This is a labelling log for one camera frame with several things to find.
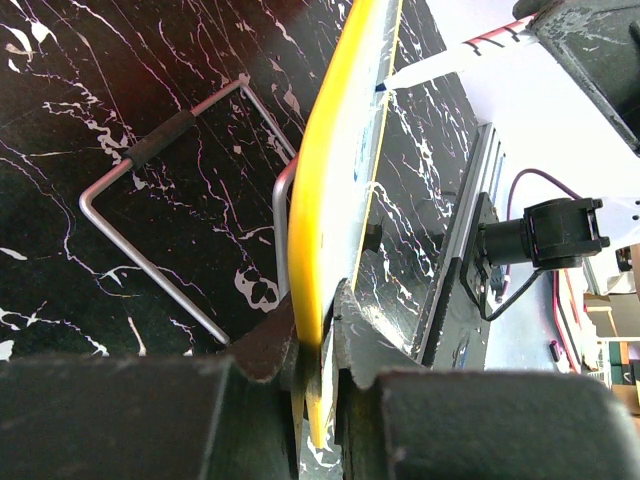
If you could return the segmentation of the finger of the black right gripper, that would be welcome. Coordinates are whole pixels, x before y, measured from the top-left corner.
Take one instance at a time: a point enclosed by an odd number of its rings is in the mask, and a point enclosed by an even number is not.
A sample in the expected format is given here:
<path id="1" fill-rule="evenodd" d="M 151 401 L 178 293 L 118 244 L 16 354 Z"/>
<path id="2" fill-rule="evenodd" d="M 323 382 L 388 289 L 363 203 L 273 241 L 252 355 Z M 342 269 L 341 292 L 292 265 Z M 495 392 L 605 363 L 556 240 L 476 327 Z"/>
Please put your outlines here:
<path id="1" fill-rule="evenodd" d="M 549 1 L 529 28 L 638 154 L 639 3 Z"/>

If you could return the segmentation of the white board yellow frame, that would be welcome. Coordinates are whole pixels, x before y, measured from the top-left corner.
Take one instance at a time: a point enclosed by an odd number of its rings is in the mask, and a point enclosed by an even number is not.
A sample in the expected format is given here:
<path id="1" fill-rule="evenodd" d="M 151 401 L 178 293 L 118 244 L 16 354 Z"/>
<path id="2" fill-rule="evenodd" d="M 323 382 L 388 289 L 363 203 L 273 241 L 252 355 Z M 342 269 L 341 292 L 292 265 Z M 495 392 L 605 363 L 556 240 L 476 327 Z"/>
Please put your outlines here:
<path id="1" fill-rule="evenodd" d="M 288 276 L 303 359 L 309 437 L 327 445 L 337 388 L 331 329 L 339 286 L 355 286 L 379 163 L 403 4 L 356 1 L 346 17 L 298 153 Z"/>

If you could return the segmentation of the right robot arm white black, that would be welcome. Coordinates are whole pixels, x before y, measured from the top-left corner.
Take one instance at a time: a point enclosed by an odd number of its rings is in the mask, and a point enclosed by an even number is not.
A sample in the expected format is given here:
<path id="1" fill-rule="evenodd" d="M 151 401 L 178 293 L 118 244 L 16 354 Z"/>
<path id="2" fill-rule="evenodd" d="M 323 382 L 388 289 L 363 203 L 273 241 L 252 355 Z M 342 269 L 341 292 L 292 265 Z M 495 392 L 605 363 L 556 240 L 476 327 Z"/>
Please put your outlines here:
<path id="1" fill-rule="evenodd" d="M 639 151 L 639 4 L 636 1 L 519 1 L 515 22 L 492 33 L 502 46 L 538 41 L 593 102 L 633 153 Z M 639 202 L 561 198 L 522 218 L 485 221 L 474 213 L 469 257 L 492 266 L 530 263 L 537 271 L 580 265 L 607 247 L 639 241 Z"/>

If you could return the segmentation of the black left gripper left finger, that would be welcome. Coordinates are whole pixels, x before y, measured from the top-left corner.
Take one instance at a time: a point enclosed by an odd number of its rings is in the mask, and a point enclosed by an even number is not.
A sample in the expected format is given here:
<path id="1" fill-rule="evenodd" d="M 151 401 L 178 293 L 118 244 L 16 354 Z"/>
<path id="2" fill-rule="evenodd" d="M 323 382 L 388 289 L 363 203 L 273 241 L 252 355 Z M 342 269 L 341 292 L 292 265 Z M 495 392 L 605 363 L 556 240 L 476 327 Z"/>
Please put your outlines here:
<path id="1" fill-rule="evenodd" d="M 1 367 L 5 479 L 294 479 L 293 308 L 217 354 Z"/>

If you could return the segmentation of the white marker blue cap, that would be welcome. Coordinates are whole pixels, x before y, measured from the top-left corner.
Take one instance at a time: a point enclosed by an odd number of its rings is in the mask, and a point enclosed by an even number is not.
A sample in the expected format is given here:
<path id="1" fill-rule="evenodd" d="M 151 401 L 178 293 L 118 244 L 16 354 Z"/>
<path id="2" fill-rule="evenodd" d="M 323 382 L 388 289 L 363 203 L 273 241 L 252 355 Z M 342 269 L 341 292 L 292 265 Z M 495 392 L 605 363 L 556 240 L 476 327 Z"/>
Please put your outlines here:
<path id="1" fill-rule="evenodd" d="M 462 72 L 507 51 L 537 43 L 537 36 L 528 28 L 533 18 L 533 15 L 527 16 L 405 66 L 379 83 L 375 91 L 411 88 L 450 73 Z"/>

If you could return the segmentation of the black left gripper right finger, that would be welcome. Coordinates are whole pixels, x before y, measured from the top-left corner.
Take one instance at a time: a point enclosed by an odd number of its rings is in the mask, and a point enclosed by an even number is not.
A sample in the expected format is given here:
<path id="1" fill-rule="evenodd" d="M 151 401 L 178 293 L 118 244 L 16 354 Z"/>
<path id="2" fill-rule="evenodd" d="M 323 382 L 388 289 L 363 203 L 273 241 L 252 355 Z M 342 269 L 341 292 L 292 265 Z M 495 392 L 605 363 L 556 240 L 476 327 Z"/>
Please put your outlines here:
<path id="1" fill-rule="evenodd" d="M 576 374 L 433 371 L 363 316 L 347 280 L 332 327 L 335 438 L 347 479 L 635 479 L 627 407 Z"/>

